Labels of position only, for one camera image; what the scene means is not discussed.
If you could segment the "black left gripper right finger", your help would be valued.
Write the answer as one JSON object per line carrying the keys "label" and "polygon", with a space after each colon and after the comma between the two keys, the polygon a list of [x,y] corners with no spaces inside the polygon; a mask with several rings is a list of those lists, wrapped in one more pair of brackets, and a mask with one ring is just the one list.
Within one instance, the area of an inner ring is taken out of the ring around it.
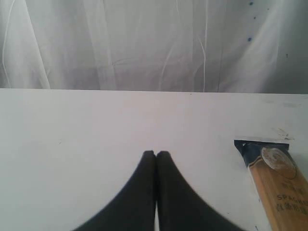
{"label": "black left gripper right finger", "polygon": [[167,151],[156,156],[158,220],[161,231],[240,231],[187,183]]}

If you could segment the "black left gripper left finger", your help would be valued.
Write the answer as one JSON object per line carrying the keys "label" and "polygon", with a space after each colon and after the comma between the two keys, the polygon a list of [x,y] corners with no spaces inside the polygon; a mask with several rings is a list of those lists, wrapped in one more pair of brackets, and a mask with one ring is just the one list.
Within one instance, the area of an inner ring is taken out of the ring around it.
{"label": "black left gripper left finger", "polygon": [[156,209],[156,156],[145,151],[121,191],[77,231],[153,231]]}

